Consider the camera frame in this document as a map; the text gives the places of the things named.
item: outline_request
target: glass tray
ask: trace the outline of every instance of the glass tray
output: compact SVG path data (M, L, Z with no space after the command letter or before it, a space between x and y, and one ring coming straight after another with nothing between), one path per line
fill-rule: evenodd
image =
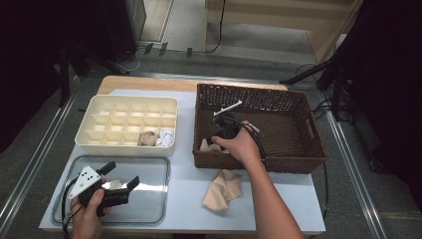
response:
M109 183L120 180L123 187L139 176L139 185L133 189L127 204L115 206L110 213L102 218L103 223L159 223L165 213L167 187L170 177L170 162L166 157L132 157L132 156L92 156L82 155L75 159L66 178L66 185L76 178L85 165L92 169L101 169L108 162L115 161L116 168L104 175ZM54 207L54 220L62 222L62 193L57 198ZM66 202L66 211L69 211L70 199Z

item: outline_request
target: forearm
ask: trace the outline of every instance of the forearm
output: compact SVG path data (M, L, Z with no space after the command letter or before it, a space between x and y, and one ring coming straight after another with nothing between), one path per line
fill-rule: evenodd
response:
M303 238L264 165L256 160L245 166L251 180L258 238Z

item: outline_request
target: brown wicker basket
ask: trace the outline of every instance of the brown wicker basket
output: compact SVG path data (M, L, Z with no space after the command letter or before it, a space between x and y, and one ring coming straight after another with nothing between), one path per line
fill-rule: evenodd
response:
M264 134L262 146L268 171L311 173L326 161L307 96L291 91L198 84L193 154L199 168L244 169L230 154L200 151L203 138L221 129L213 113L242 101L231 110Z

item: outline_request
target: beige cloth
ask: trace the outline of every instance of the beige cloth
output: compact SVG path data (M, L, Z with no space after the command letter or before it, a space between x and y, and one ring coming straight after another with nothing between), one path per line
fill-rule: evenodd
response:
M221 146L218 144L211 144L208 145L207 139L202 139L201 145L199 146L200 151L214 151L214 152L222 152L222 153L229 153L227 149L222 150Z
M223 169L211 183L202 203L211 210L229 209L228 202L242 195L241 177L227 169Z
M154 146L157 141L157 134L153 131L145 131L139 133L139 141L137 145L139 146Z

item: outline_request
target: white compartment organizer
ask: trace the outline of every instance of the white compartment organizer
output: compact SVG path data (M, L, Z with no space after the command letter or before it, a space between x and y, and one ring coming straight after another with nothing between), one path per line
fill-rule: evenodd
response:
M75 138L90 154L169 156L176 139L177 99L128 96L95 96ZM169 146L138 145L139 134L162 129L173 131Z

